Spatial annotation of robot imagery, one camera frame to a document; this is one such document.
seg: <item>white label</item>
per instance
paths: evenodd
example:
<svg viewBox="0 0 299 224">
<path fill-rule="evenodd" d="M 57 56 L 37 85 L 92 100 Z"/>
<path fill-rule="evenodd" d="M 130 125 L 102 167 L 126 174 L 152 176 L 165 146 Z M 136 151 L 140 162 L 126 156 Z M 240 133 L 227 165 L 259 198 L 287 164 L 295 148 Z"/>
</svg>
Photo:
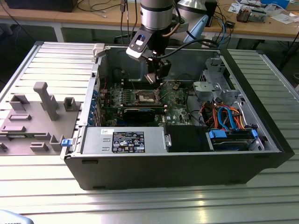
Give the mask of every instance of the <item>white label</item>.
<svg viewBox="0 0 299 224">
<path fill-rule="evenodd" d="M 101 129 L 101 134 L 113 134 L 114 129 Z"/>
<path fill-rule="evenodd" d="M 9 135 L 9 138 L 25 138 L 24 135 Z"/>
</svg>

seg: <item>aluminum profile table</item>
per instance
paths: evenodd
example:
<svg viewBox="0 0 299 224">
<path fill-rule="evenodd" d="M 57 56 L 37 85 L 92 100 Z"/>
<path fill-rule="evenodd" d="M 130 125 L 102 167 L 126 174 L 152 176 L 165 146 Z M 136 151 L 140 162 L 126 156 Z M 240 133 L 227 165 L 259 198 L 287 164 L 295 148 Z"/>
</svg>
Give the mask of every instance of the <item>aluminum profile table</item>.
<svg viewBox="0 0 299 224">
<path fill-rule="evenodd" d="M 47 80 L 49 92 L 58 99 L 76 90 L 75 99 L 84 103 L 92 48 L 92 44 L 48 42 L 34 46 L 0 95 L 1 119 L 10 109 L 7 101 L 13 93 L 39 100 L 31 92 L 35 81 Z M 240 57 L 235 58 L 239 67 L 242 61 L 249 65 L 245 63 L 248 59 L 256 61 L 255 69 L 257 63 L 264 66 L 267 62 L 272 74 L 245 76 L 272 117 L 279 116 L 274 120 L 283 134 L 294 133 L 287 140 L 296 155 L 279 168 L 265 170 L 245 185 L 84 191 L 59 155 L 2 156 L 0 209 L 23 214 L 35 224 L 297 224 L 299 118 L 288 111 L 298 111 L 293 88 L 264 55 L 246 52 L 249 54 L 230 51 L 233 57 Z M 283 90 L 282 86 L 288 89 L 281 94 L 286 98 L 277 100 L 275 96 L 280 94 L 271 91 Z"/>
</svg>

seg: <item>gray plastic block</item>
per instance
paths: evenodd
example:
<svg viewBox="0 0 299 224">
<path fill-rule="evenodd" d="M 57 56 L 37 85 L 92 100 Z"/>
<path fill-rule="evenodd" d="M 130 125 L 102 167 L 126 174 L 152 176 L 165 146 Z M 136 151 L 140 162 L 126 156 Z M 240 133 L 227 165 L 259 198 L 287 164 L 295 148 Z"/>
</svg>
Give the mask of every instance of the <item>gray plastic block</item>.
<svg viewBox="0 0 299 224">
<path fill-rule="evenodd" d="M 6 152 L 7 150 L 6 145 L 4 145 L 2 142 L 0 142 L 0 150 L 2 150 L 3 152 Z"/>
<path fill-rule="evenodd" d="M 29 147 L 34 152 L 44 152 L 49 150 L 44 142 L 32 142 Z"/>
<path fill-rule="evenodd" d="M 31 120 L 30 114 L 11 114 L 8 119 L 10 120 Z"/>
<path fill-rule="evenodd" d="M 0 135 L 0 141 L 10 141 L 11 139 L 7 136 L 7 134 Z"/>
<path fill-rule="evenodd" d="M 37 139 L 37 140 L 49 140 L 51 139 L 51 135 L 50 133 L 45 133 L 45 134 L 35 134 L 34 137 Z"/>
<path fill-rule="evenodd" d="M 23 133 L 1 133 L 0 142 L 4 143 L 9 150 L 1 155 L 57 155 L 61 151 L 54 150 L 49 140 L 37 140 L 35 135 L 50 133 L 51 136 L 55 135 L 57 140 L 61 135 L 69 139 L 76 124 L 78 111 L 66 112 L 63 102 L 57 102 L 57 114 L 59 120 L 52 121 L 46 111 L 41 107 L 41 102 L 32 101 L 30 104 L 23 104 L 26 113 L 30 114 L 31 120 L 10 120 L 10 115 L 18 115 L 13 109 L 9 112 L 8 116 L 0 126 L 0 131 L 4 126 L 24 126 L 26 132 Z M 76 102 L 77 108 L 80 108 L 80 102 Z M 32 151 L 30 145 L 32 142 L 44 142 L 48 151 Z"/>
<path fill-rule="evenodd" d="M 64 139 L 64 136 L 61 135 L 61 137 L 59 139 L 59 142 L 58 142 L 57 139 L 55 138 L 55 136 L 52 135 L 52 137 L 50 139 L 50 145 L 52 146 L 52 148 L 55 152 L 60 152 L 61 151 L 61 149 L 62 149 L 61 142 L 62 142 L 63 139 Z"/>
<path fill-rule="evenodd" d="M 55 96 L 54 96 L 54 95 L 49 95 L 49 96 L 50 96 L 52 105 L 53 105 L 54 109 L 56 110 L 56 109 L 58 108 L 58 103 L 57 103 L 57 101 L 56 101 L 56 99 L 55 99 Z M 43 110 L 45 111 L 46 108 L 43 106 L 43 103 L 42 103 L 42 102 L 41 102 L 41 105 L 42 105 Z"/>
<path fill-rule="evenodd" d="M 10 105 L 16 113 L 24 113 L 25 108 L 23 104 L 29 104 L 25 95 L 14 94 L 13 98 L 10 100 Z"/>
<path fill-rule="evenodd" d="M 59 115 L 56 113 L 56 109 L 54 105 L 52 104 L 51 98 L 47 92 L 47 83 L 45 82 L 36 82 L 33 90 L 38 93 L 40 96 L 42 102 L 43 102 L 43 107 L 46 109 L 49 117 L 51 120 L 58 120 Z"/>
<path fill-rule="evenodd" d="M 3 132 L 25 132 L 25 130 L 24 126 L 4 126 L 2 128 Z"/>
<path fill-rule="evenodd" d="M 67 112 L 77 111 L 78 108 L 75 99 L 73 97 L 64 98 L 64 108 Z"/>
</svg>

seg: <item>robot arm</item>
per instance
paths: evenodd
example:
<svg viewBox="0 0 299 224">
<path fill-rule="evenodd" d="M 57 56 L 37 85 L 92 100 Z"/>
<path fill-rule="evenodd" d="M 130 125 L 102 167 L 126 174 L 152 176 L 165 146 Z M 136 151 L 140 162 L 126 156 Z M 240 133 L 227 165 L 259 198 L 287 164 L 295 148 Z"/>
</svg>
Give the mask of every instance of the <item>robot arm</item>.
<svg viewBox="0 0 299 224">
<path fill-rule="evenodd" d="M 202 0 L 181 0 L 178 3 L 179 12 L 184 15 L 181 18 L 173 13 L 174 6 L 177 6 L 173 0 L 141 0 L 140 2 L 142 26 L 129 44 L 126 53 L 133 59 L 146 60 L 148 74 L 145 77 L 152 84 L 167 76 L 171 68 L 170 61 L 156 59 L 153 55 L 165 54 L 170 36 L 186 40 L 186 34 L 176 34 L 188 30 L 189 21 L 185 18 L 198 22 L 203 18 L 206 8 Z M 206 17 L 205 22 L 201 24 L 202 30 L 206 25 Z M 197 29 L 196 36 L 200 35 L 202 30 Z"/>
</svg>

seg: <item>sticker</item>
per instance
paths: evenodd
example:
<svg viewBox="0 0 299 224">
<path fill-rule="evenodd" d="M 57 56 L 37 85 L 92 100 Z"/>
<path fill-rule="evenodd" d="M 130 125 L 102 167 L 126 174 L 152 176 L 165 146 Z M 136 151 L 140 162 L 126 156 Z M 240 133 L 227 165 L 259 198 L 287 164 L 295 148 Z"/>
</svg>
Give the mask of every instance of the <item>sticker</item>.
<svg viewBox="0 0 299 224">
<path fill-rule="evenodd" d="M 113 132 L 113 147 L 113 153 L 145 153 L 144 132 Z"/>
<path fill-rule="evenodd" d="M 9 135 L 9 138 L 26 138 L 24 135 Z"/>
<path fill-rule="evenodd" d="M 113 134 L 114 129 L 101 129 L 101 134 Z"/>
</svg>

